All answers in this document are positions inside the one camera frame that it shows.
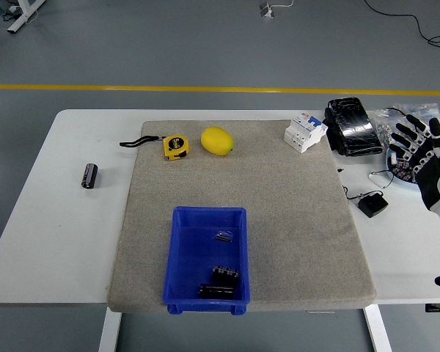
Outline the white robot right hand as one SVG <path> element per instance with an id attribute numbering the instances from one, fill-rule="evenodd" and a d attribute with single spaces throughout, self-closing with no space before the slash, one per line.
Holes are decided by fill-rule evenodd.
<path id="1" fill-rule="evenodd" d="M 440 122 L 434 117 L 424 123 L 411 114 L 406 119 L 414 127 L 396 124 L 389 149 L 411 167 L 425 207 L 440 218 Z"/>

